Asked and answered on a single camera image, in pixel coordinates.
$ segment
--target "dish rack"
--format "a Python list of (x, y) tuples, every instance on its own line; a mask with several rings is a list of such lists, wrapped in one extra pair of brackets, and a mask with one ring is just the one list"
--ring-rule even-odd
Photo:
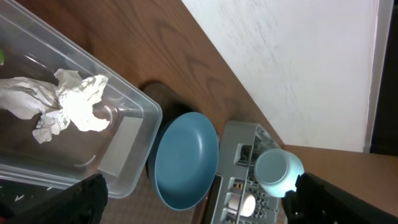
[[(256, 123), (229, 121), (221, 139), (220, 159), (204, 223), (254, 224), (287, 223), (280, 198), (271, 197), (254, 177), (257, 158), (268, 149), (280, 148), (268, 132)], [(240, 189), (238, 210), (228, 207), (231, 189)], [(239, 215), (242, 195), (250, 192), (256, 199), (256, 208), (250, 217)]]

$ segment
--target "crumpled tissue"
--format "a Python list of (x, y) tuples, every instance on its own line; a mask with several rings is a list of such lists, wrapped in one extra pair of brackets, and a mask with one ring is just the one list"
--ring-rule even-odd
[(58, 69), (58, 86), (30, 78), (0, 80), (0, 108), (20, 119), (42, 113), (32, 134), (39, 143), (51, 141), (72, 121), (80, 131), (102, 131), (109, 121), (93, 114), (108, 82), (104, 75), (81, 79), (77, 71)]

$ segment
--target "plastic bin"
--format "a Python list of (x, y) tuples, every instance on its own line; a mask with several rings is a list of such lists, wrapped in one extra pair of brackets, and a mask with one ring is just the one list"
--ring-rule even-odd
[[(58, 68), (78, 70), (82, 78), (109, 78), (97, 117), (111, 121), (102, 132), (81, 132), (71, 123), (50, 142), (32, 136), (40, 115), (21, 120), (0, 109), (0, 179), (65, 189), (91, 174), (123, 117), (142, 118), (135, 141), (118, 177), (103, 173), (109, 196), (123, 198), (135, 188), (162, 119), (161, 108), (110, 68), (14, 1), (0, 0), (0, 78), (28, 77), (57, 85)], [(95, 158), (87, 166), (84, 164)]]

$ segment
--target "white panel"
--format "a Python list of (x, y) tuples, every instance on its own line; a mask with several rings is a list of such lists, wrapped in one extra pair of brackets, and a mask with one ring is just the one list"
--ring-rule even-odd
[(378, 1), (183, 2), (285, 144), (363, 150)]

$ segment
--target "blue bowl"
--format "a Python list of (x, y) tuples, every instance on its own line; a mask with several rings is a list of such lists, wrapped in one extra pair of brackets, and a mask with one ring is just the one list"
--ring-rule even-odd
[(191, 112), (158, 134), (148, 158), (148, 176), (167, 206), (186, 210), (206, 195), (217, 165), (216, 130), (205, 115)]

